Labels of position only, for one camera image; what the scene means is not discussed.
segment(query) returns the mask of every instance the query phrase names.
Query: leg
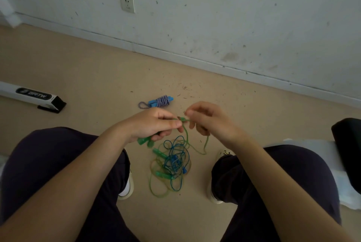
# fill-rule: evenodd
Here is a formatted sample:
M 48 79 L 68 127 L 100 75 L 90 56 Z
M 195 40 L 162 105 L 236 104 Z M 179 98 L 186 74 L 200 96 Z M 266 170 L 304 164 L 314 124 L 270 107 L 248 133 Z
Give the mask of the leg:
M 341 224 L 340 202 L 330 169 L 318 154 L 293 145 L 265 148 L 271 157 Z M 238 205 L 222 242 L 279 241 L 268 211 L 236 156 L 219 159 L 212 170 L 215 198 Z
M 56 127 L 34 131 L 21 140 L 2 175 L 1 221 L 6 221 L 95 139 L 95 135 Z M 138 241 L 116 207 L 117 196 L 127 183 L 129 168 L 128 156 L 123 151 L 103 182 L 77 241 L 111 241 L 119 240 L 120 236 L 124 241 Z

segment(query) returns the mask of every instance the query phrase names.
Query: tiled floor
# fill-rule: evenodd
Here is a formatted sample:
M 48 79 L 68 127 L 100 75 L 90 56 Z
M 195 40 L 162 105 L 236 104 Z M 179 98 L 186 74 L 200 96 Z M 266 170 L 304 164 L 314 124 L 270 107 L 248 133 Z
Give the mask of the tiled floor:
M 67 102 L 57 115 L 0 97 L 3 154 L 10 154 L 17 142 L 35 129 L 69 126 L 98 135 L 116 121 L 139 112 L 139 101 L 165 94 L 175 98 L 168 110 L 177 115 L 183 115 L 199 100 L 219 104 L 261 144 L 285 138 L 331 140 L 332 124 L 346 117 L 361 118 L 361 110 L 348 106 L 28 25 L 15 30 L 0 26 L 0 81 L 56 94 Z M 203 140 L 190 132 L 196 147 L 201 148 Z M 148 189 L 153 154 L 137 143 L 127 146 L 135 190 L 118 206 L 129 228 L 142 241 L 220 240 L 235 211 L 234 205 L 213 205 L 205 196 L 220 148 L 222 145 L 211 137 L 207 156 L 191 152 L 192 170 L 180 193 L 157 199 Z M 361 214 L 346 208 L 342 213 L 345 228 L 361 240 Z

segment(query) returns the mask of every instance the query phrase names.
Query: jump rope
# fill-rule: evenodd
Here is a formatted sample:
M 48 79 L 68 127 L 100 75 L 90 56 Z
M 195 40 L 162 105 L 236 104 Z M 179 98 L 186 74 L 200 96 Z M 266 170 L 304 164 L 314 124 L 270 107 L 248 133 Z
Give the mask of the jump rope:
M 172 97 L 167 95 L 160 97 L 156 100 L 150 101 L 148 104 L 145 102 L 140 102 L 138 104 L 139 108 L 147 109 L 151 107 L 161 107 L 169 105 L 169 102 L 173 100 Z M 147 107 L 142 108 L 141 104 L 145 104 Z M 186 176 L 192 166 L 190 159 L 190 154 L 188 152 L 189 148 L 192 148 L 197 153 L 201 155 L 206 155 L 206 146 L 208 143 L 209 136 L 205 141 L 203 152 L 198 151 L 194 146 L 189 143 L 188 140 L 188 131 L 184 126 L 184 122 L 190 121 L 184 117 L 180 117 L 182 121 L 183 129 L 186 133 L 186 139 L 182 135 L 177 136 L 173 141 L 165 140 L 163 143 L 159 144 L 158 148 L 154 147 L 154 141 L 151 140 L 151 137 L 139 138 L 137 141 L 140 145 L 147 142 L 148 148 L 153 148 L 153 153 L 156 155 L 156 158 L 150 163 L 151 176 L 149 179 L 149 189 L 151 193 L 158 198 L 165 197 L 169 192 L 178 192 L 182 188 L 184 183 L 184 176 Z M 156 194 L 152 189 L 152 176 L 156 177 L 158 180 L 163 182 L 167 188 L 167 191 L 163 194 Z

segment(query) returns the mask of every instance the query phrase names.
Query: black label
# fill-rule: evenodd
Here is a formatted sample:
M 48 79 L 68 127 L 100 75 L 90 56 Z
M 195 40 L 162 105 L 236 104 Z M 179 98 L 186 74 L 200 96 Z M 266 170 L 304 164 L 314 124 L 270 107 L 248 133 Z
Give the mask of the black label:
M 35 91 L 35 90 L 23 88 L 23 87 L 16 89 L 16 93 L 22 94 L 25 96 L 29 96 L 29 97 L 43 99 L 43 100 L 48 100 L 48 99 L 51 99 L 51 97 L 52 97 L 51 94 L 47 94 L 47 93 L 43 93 L 43 92 L 39 92 L 39 91 Z

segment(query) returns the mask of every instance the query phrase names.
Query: wall socket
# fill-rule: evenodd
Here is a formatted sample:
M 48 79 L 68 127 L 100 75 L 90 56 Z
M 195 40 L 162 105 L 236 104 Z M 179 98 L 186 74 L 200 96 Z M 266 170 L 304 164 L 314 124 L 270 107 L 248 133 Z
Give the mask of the wall socket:
M 122 10 L 130 13 L 135 13 L 134 0 L 120 0 Z

